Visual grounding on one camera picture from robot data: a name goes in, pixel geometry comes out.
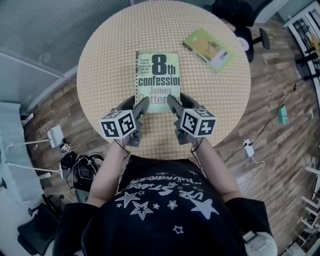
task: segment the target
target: dotted tablecloth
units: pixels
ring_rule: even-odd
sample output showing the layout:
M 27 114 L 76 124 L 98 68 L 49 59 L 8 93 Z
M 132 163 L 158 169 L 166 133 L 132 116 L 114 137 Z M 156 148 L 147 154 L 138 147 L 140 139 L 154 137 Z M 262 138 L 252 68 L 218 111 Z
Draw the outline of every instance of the dotted tablecloth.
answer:
M 204 28 L 230 52 L 233 60 L 214 73 L 182 46 L 192 32 Z M 170 51 L 179 54 L 180 91 L 204 105 L 217 117 L 215 146 L 238 124 L 250 95 L 250 67 L 234 33 L 219 18 L 197 6 L 169 0 L 133 5 L 106 20 L 83 49 L 77 73 L 79 100 L 91 125 L 102 134 L 99 119 L 135 94 L 136 51 Z M 190 156 L 191 144 L 180 146 L 171 113 L 147 113 L 139 148 L 128 149 L 153 159 Z

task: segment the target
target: white power plug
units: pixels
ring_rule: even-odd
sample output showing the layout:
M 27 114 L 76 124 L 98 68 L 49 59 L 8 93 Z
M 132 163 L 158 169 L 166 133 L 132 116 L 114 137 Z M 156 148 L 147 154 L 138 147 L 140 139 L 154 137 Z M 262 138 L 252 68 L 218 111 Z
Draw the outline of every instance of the white power plug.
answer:
M 244 149 L 245 149 L 245 152 L 248 155 L 248 157 L 249 158 L 252 157 L 254 155 L 255 151 L 254 151 L 254 148 L 250 145 L 250 140 L 246 139 L 243 142 L 243 145 L 244 145 Z

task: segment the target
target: floor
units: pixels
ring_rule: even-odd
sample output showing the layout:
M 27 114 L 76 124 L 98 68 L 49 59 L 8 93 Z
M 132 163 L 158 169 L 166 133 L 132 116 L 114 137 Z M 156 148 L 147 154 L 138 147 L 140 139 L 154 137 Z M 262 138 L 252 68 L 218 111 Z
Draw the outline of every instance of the floor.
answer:
M 302 229 L 297 225 L 305 214 L 301 195 L 311 196 L 315 177 L 305 166 L 315 167 L 319 161 L 319 113 L 312 82 L 301 80 L 295 58 L 300 50 L 283 26 L 274 20 L 262 25 L 270 38 L 271 50 L 255 45 L 254 61 L 250 64 L 252 87 L 245 113 L 237 127 L 215 147 L 223 160 L 242 147 L 244 139 L 253 141 L 268 120 L 273 118 L 279 103 L 286 97 L 288 124 L 274 118 L 253 145 L 255 160 L 265 161 L 263 171 L 256 177 L 247 193 L 248 198 L 265 202 L 269 222 L 278 251 L 282 252 L 297 238 Z M 252 29 L 259 35 L 258 27 Z M 308 116 L 313 110 L 314 118 Z M 108 151 L 109 144 L 101 138 L 86 119 L 73 81 L 43 102 L 34 118 L 25 127 L 26 141 L 46 139 L 48 129 L 60 124 L 66 139 L 78 154 Z M 28 148 L 33 165 L 58 169 L 62 154 L 47 143 Z M 226 162 L 236 177 L 242 192 L 261 168 L 249 160 L 244 150 Z M 66 182 L 58 175 L 42 180 L 45 192 L 71 196 Z

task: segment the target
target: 8th confession book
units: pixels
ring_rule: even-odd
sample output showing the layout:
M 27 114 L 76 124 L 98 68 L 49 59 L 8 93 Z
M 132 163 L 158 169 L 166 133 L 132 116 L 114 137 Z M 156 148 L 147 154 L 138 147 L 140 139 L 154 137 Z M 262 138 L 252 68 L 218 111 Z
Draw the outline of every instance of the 8th confession book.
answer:
M 230 53 L 215 37 L 200 28 L 193 32 L 182 45 L 219 73 L 232 60 Z
M 135 104 L 149 97 L 147 113 L 170 113 L 168 95 L 180 100 L 179 55 L 176 52 L 136 52 Z

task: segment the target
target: person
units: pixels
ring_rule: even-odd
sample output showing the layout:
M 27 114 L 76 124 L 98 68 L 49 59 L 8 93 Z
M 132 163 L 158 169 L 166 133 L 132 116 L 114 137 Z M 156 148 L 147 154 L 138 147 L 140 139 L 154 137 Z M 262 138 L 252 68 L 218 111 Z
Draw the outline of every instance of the person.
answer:
M 190 140 L 205 175 L 187 159 L 132 155 L 120 184 L 126 143 L 114 140 L 87 202 L 65 206 L 53 255 L 276 256 L 265 204 L 243 198 L 206 138 Z

